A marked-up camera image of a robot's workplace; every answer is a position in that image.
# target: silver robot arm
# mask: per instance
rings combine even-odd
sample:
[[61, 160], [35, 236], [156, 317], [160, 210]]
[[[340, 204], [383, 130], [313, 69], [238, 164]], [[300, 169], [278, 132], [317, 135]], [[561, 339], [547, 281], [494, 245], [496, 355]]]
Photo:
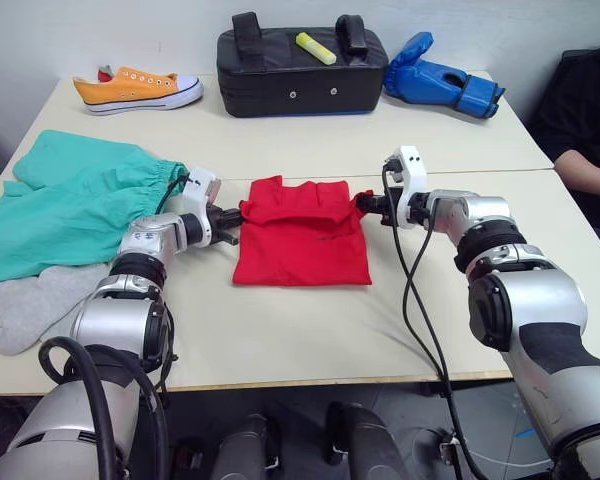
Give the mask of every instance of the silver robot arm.
[[[219, 187], [215, 175], [195, 169], [183, 192], [183, 208], [191, 213], [164, 213], [131, 223], [109, 276], [76, 318], [74, 340], [83, 346], [113, 347], [132, 356], [145, 372], [163, 366], [168, 374], [164, 366], [173, 360], [174, 332], [162, 291], [173, 257], [189, 245], [237, 243], [226, 230], [242, 218], [239, 210], [213, 205]], [[92, 357], [109, 408], [117, 459], [124, 466], [133, 443], [140, 388], [111, 358]], [[80, 377], [71, 378], [31, 412], [0, 458], [0, 480], [98, 478], [95, 438], [85, 385]]]
[[[600, 479], [600, 359], [582, 345], [587, 306], [573, 279], [526, 242], [503, 198], [426, 192], [414, 147], [401, 147], [388, 162], [394, 180], [405, 182], [390, 193], [400, 196], [399, 226], [433, 228], [457, 248], [471, 331], [502, 354], [555, 461], [554, 478]], [[386, 215], [386, 199], [361, 200]]]

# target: person's arm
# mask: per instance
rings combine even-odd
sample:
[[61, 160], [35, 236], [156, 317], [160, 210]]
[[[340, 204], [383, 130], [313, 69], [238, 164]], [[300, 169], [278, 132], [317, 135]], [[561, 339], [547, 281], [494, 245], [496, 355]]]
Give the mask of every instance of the person's arm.
[[555, 168], [564, 184], [571, 190], [600, 196], [600, 168], [580, 152], [567, 150], [555, 161]]

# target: green cloth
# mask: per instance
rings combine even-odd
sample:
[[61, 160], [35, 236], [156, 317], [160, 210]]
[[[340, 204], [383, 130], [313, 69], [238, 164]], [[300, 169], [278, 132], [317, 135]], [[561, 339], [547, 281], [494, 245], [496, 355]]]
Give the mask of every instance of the green cloth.
[[0, 281], [111, 260], [129, 223], [153, 215], [187, 170], [136, 145], [47, 130], [13, 173], [0, 198]]

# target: wire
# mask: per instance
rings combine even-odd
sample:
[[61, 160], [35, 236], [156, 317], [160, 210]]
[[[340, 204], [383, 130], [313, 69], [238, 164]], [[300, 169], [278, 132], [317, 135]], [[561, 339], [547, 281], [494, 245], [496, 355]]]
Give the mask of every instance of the wire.
[[109, 414], [107, 397], [104, 394], [102, 382], [100, 382], [93, 360], [87, 350], [71, 338], [54, 337], [44, 342], [38, 351], [38, 360], [45, 373], [58, 384], [64, 383], [65, 379], [58, 373], [49, 358], [49, 352], [54, 347], [62, 348], [69, 353], [84, 382], [96, 435], [98, 478], [100, 480], [115, 480], [117, 478], [116, 449], [111, 415]]
[[411, 458], [412, 458], [412, 460], [413, 460], [413, 470], [415, 471], [415, 473], [416, 473], [416, 476], [417, 476], [419, 479], [423, 479], [423, 478], [424, 478], [424, 476], [423, 476], [423, 475], [420, 473], [420, 471], [419, 471], [419, 469], [418, 469], [418, 465], [419, 465], [419, 464], [421, 464], [421, 463], [423, 463], [423, 462], [420, 462], [420, 461], [419, 461], [419, 460], [416, 458], [416, 455], [415, 455], [415, 451], [416, 451], [416, 450], [415, 450], [415, 448], [416, 448], [416, 441], [418, 440], [418, 437], [420, 436], [420, 434], [421, 434], [422, 432], [429, 432], [429, 433], [433, 433], [433, 434], [434, 434], [434, 435], [435, 435], [437, 438], [439, 438], [439, 439], [442, 439], [442, 438], [444, 438], [444, 437], [443, 437], [443, 435], [442, 435], [442, 433], [440, 433], [440, 432], [438, 432], [438, 431], [436, 431], [436, 430], [434, 430], [434, 429], [432, 429], [432, 428], [427, 428], [427, 427], [418, 427], [418, 429], [417, 429], [417, 431], [416, 431], [416, 434], [413, 436], [413, 440], [411, 440], [411, 452], [407, 454], [407, 457], [408, 457], [409, 455], [411, 455]]
[[169, 182], [169, 185], [167, 186], [167, 191], [164, 193], [164, 195], [160, 199], [158, 208], [156, 208], [156, 213], [155, 213], [156, 215], [160, 215], [160, 213], [162, 212], [162, 209], [164, 208], [164, 204], [167, 202], [168, 198], [173, 193], [173, 190], [178, 185], [184, 185], [185, 183], [187, 183], [187, 181], [189, 181], [189, 175], [180, 175], [178, 178], [176, 178], [172, 182]]
[[505, 465], [507, 467], [516, 467], [516, 468], [533, 468], [539, 467], [540, 465], [544, 465], [546, 463], [551, 463], [553, 460], [550, 458], [546, 458], [544, 460], [540, 460], [538, 462], [533, 463], [511, 463], [511, 462], [503, 462], [502, 460], [496, 460], [494, 458], [487, 457], [486, 455], [482, 455], [481, 453], [474, 452], [473, 450], [469, 450], [472, 455], [475, 455], [478, 458], [482, 458], [488, 462], [497, 463], [498, 465]]
[[[407, 262], [404, 259], [404, 255], [402, 253], [402, 246], [400, 245], [400, 237], [398, 236], [398, 220], [396, 219], [396, 207], [395, 207], [395, 203], [393, 201], [393, 197], [391, 196], [391, 192], [389, 191], [389, 185], [387, 184], [388, 168], [389, 167], [387, 164], [385, 164], [382, 167], [382, 186], [384, 187], [385, 196], [387, 196], [389, 198], [389, 207], [390, 207], [389, 211], [390, 211], [390, 216], [391, 216], [391, 230], [393, 232], [393, 242], [396, 246], [396, 251], [398, 252], [398, 258], [400, 259], [400, 264], [402, 265], [402, 270], [404, 270], [404, 274], [407, 276], [407, 278], [410, 278], [411, 273], [409, 271], [409, 267], [407, 267]], [[418, 293], [418, 290], [416, 289], [415, 285], [413, 285], [413, 294], [416, 297], [416, 301], [418, 302], [420, 311], [422, 312], [423, 316], [425, 316], [425, 318], [426, 318], [427, 311], [424, 307], [424, 303], [422, 302], [422, 299], [420, 298], [420, 294]], [[438, 378], [442, 379], [442, 370], [440, 368], [440, 365], [438, 364], [438, 361], [433, 357], [433, 354], [429, 350], [429, 347], [427, 347], [427, 345], [422, 341], [420, 336], [417, 334], [417, 332], [414, 330], [413, 326], [411, 325], [411, 322], [409, 321], [409, 317], [406, 313], [406, 308], [405, 308], [405, 305], [406, 305], [405, 297], [406, 297], [406, 295], [403, 294], [403, 296], [402, 296], [402, 298], [403, 298], [403, 300], [402, 300], [402, 305], [403, 305], [402, 316], [404, 318], [405, 324], [407, 325], [407, 329], [409, 330], [409, 332], [411, 333], [413, 338], [416, 339], [416, 341], [418, 342], [418, 344], [420, 345], [422, 350], [425, 352], [427, 357], [429, 357], [429, 361], [433, 365], [433, 367], [436, 371], [436, 374], [438, 375]]]
[[[429, 228], [427, 229], [427, 235], [424, 239], [424, 242], [422, 243], [422, 246], [420, 247], [420, 250], [418, 251], [418, 254], [416, 255], [416, 259], [413, 263], [413, 267], [412, 267], [411, 271], [409, 271], [409, 269], [406, 265], [406, 262], [404, 260], [404, 256], [402, 254], [400, 238], [398, 237], [398, 221], [396, 219], [395, 203], [393, 201], [393, 197], [391, 196], [391, 193], [389, 192], [389, 187], [388, 187], [388, 183], [387, 183], [388, 170], [389, 170], [389, 165], [385, 164], [382, 167], [382, 185], [384, 187], [385, 195], [389, 198], [390, 214], [391, 214], [391, 227], [392, 227], [392, 231], [393, 231], [394, 243], [396, 245], [398, 257], [400, 258], [400, 264], [402, 265], [404, 273], [407, 276], [407, 284], [405, 285], [404, 294], [402, 296], [402, 315], [404, 318], [404, 322], [407, 325], [409, 332], [411, 332], [411, 334], [414, 336], [416, 341], [420, 344], [420, 346], [422, 347], [422, 349], [424, 350], [426, 355], [429, 357], [429, 359], [433, 363], [434, 368], [436, 369], [436, 373], [438, 374], [438, 378], [440, 379], [440, 382], [442, 383], [442, 385], [445, 389], [445, 393], [446, 393], [445, 399], [447, 400], [447, 406], [449, 408], [449, 415], [451, 416], [451, 423], [453, 424], [453, 428], [456, 431], [456, 434], [458, 436], [458, 441], [460, 443], [460, 448], [462, 449], [462, 452], [467, 460], [467, 464], [469, 465], [469, 469], [471, 470], [471, 473], [473, 473], [473, 475], [478, 480], [487, 480], [487, 477], [482, 473], [482, 471], [480, 470], [478, 465], [476, 465], [475, 461], [473, 460], [473, 457], [471, 456], [471, 453], [469, 452], [469, 447], [467, 446], [467, 442], [464, 438], [464, 434], [462, 433], [462, 425], [460, 424], [460, 419], [458, 417], [458, 411], [456, 408], [455, 400], [453, 398], [453, 389], [451, 387], [451, 381], [449, 379], [449, 371], [447, 369], [447, 362], [444, 358], [444, 353], [442, 352], [442, 348], [440, 347], [440, 342], [438, 341], [438, 336], [436, 335], [433, 325], [431, 324], [431, 320], [429, 319], [429, 314], [427, 313], [424, 303], [420, 299], [420, 295], [418, 294], [418, 291], [417, 291], [415, 283], [414, 283], [415, 272], [418, 268], [418, 265], [420, 264], [420, 260], [422, 259], [424, 252], [426, 251], [427, 247], [429, 246], [429, 241], [431, 240], [431, 236], [434, 231], [435, 219], [436, 219], [436, 213], [437, 213], [437, 201], [434, 201], [432, 208], [431, 208], [431, 213], [429, 215]], [[427, 326], [427, 330], [429, 330], [429, 334], [431, 335], [431, 339], [433, 340], [433, 344], [435, 346], [436, 352], [440, 359], [440, 364], [438, 364], [438, 362], [433, 357], [433, 354], [431, 353], [431, 351], [426, 347], [426, 345], [424, 344], [422, 339], [415, 333], [415, 330], [411, 326], [411, 322], [409, 321], [409, 317], [407, 315], [407, 300], [408, 300], [408, 296], [409, 296], [409, 290], [413, 290], [413, 293], [414, 293], [414, 296], [418, 303], [418, 306], [420, 307], [420, 311], [422, 312], [422, 317]], [[460, 476], [458, 476], [459, 472], [457, 470], [455, 471], [455, 473], [456, 473], [457, 478], [462, 478], [461, 473], [460, 473]]]
[[162, 369], [160, 370], [160, 379], [158, 380], [158, 383], [155, 384], [155, 389], [160, 390], [163, 408], [168, 408], [170, 400], [166, 382], [169, 373], [171, 373], [173, 362], [178, 360], [178, 356], [173, 353], [173, 343], [175, 340], [175, 322], [173, 321], [173, 314], [171, 313], [171, 310], [169, 310], [169, 307], [166, 303], [164, 306], [167, 310], [167, 318], [169, 320], [169, 330], [167, 334], [167, 354], [164, 359], [164, 363], [162, 364]]
[[140, 386], [145, 401], [153, 416], [153, 435], [154, 435], [154, 454], [155, 454], [155, 480], [167, 480], [168, 477], [168, 457], [169, 457], [169, 436], [167, 433], [167, 420], [164, 415], [162, 403], [158, 397], [155, 387], [149, 380], [149, 377], [140, 366], [137, 359], [128, 354], [116, 350], [107, 345], [88, 345], [88, 352], [102, 353], [122, 364], [134, 380]]
[[455, 448], [453, 449], [453, 462], [451, 462], [451, 465], [453, 465], [453, 473], [455, 474], [456, 478], [462, 480], [462, 469], [460, 468], [458, 451]]

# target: orange sneaker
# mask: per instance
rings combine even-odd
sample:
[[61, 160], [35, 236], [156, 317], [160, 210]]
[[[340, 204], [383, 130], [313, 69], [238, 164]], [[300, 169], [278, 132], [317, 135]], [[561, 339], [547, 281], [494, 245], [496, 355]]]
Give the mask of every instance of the orange sneaker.
[[111, 81], [90, 83], [75, 77], [73, 84], [91, 113], [109, 115], [128, 110], [170, 110], [202, 96], [202, 82], [193, 75], [154, 75], [120, 67]]

